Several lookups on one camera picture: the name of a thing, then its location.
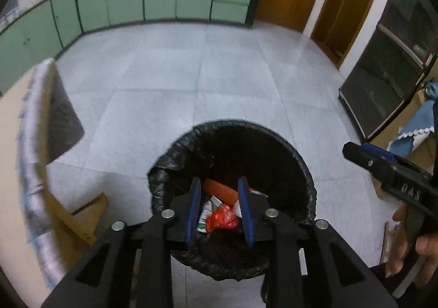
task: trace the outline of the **metal bolt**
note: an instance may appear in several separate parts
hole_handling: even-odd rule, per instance
[[[329,223],[327,223],[325,220],[318,220],[316,222],[316,227],[318,229],[325,230],[329,227]]]
[[[166,209],[161,212],[161,216],[165,219],[169,219],[175,215],[175,212],[172,209]]]
[[[124,222],[114,222],[111,225],[111,229],[113,229],[114,231],[120,231],[121,229],[123,229],[125,227],[125,223]]]
[[[265,214],[269,218],[276,218],[278,216],[278,210],[271,208],[266,210]]]

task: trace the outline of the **red plastic bag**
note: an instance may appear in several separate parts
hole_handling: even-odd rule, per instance
[[[222,204],[205,222],[205,230],[211,233],[214,229],[232,230],[239,225],[239,217],[233,213],[228,204]]]

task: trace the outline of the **black plastic liner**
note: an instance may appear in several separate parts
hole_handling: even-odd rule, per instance
[[[176,196],[189,191],[195,176],[237,190],[243,175],[250,187],[268,195],[273,208],[312,224],[316,190],[299,153],[271,130],[239,120],[196,126],[157,160],[148,173],[152,211],[169,208]],[[240,281],[265,274],[269,247],[264,245],[249,250],[238,229],[214,230],[208,240],[200,237],[192,250],[173,250],[172,255],[215,280]]]

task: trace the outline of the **orange object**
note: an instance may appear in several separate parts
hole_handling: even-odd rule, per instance
[[[228,204],[222,204],[205,222],[205,230],[211,233],[214,229],[233,230],[239,225],[239,218]]]
[[[219,198],[222,202],[227,203],[231,207],[233,207],[239,199],[239,195],[237,194],[236,190],[209,178],[204,181],[202,189],[208,194]]]

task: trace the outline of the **human hand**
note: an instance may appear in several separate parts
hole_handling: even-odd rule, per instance
[[[403,204],[393,215],[393,220],[401,222],[406,217],[407,205]],[[438,233],[427,234],[418,237],[415,243],[415,250],[419,255],[426,256],[424,267],[419,272],[415,284],[417,287],[425,286],[432,278],[438,267]],[[403,268],[404,259],[408,254],[408,240],[404,225],[400,225],[394,237],[389,260],[386,264],[386,277],[399,273]]]

